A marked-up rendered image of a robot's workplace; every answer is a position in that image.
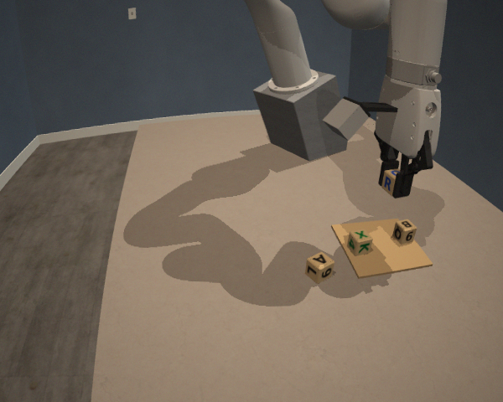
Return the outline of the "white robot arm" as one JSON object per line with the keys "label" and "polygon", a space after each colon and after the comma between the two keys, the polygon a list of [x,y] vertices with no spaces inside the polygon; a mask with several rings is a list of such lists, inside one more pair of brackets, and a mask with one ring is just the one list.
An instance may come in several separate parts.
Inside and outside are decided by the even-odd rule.
{"label": "white robot arm", "polygon": [[[293,10],[280,0],[244,0],[255,24],[272,79],[269,90],[293,94],[314,86]],[[389,30],[386,76],[415,85],[440,83],[440,59],[448,0],[321,0],[329,15],[352,29]],[[310,69],[310,70],[309,70]],[[437,84],[436,84],[437,83]],[[323,122],[349,141],[371,116],[397,112],[387,103],[343,97]]]}

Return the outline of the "tan flat mat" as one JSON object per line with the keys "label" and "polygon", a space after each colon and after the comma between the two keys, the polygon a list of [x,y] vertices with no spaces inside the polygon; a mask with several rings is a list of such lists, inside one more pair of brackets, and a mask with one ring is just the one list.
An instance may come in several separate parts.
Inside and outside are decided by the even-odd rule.
{"label": "tan flat mat", "polygon": [[[433,266],[415,239],[401,245],[392,236],[397,221],[400,220],[331,225],[358,279]],[[347,247],[347,242],[349,233],[358,229],[365,229],[373,241],[370,253],[354,256]]]}

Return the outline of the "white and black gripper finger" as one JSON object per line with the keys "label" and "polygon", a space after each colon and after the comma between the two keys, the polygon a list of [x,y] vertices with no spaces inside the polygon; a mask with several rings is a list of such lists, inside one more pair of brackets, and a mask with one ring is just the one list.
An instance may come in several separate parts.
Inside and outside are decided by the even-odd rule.
{"label": "white and black gripper finger", "polygon": [[[412,163],[409,163],[412,159]],[[400,172],[396,175],[392,196],[394,198],[406,197],[410,194],[412,187],[413,174],[417,174],[419,170],[433,168],[433,159],[431,146],[429,141],[428,130],[425,131],[423,145],[420,151],[417,152],[415,158],[409,158],[402,154]]]}
{"label": "white and black gripper finger", "polygon": [[398,169],[398,167],[399,167],[399,161],[396,160],[398,157],[399,151],[396,150],[395,148],[391,147],[390,145],[388,145],[384,141],[382,141],[382,139],[380,139],[376,135],[376,130],[374,131],[374,135],[376,137],[376,140],[379,142],[379,147],[381,149],[380,157],[381,157],[381,160],[383,161],[381,163],[381,173],[380,173],[380,177],[379,177],[379,185],[382,186],[384,172],[386,170]]}

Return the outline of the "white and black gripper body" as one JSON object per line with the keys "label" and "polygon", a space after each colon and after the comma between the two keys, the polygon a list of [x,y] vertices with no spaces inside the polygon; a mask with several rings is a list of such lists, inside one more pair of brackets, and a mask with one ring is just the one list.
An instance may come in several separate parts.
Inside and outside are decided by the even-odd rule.
{"label": "white and black gripper body", "polygon": [[436,85],[415,85],[385,75],[378,103],[397,108],[397,112],[376,113],[376,134],[382,141],[415,158],[428,130],[434,156],[441,119],[441,94]]}

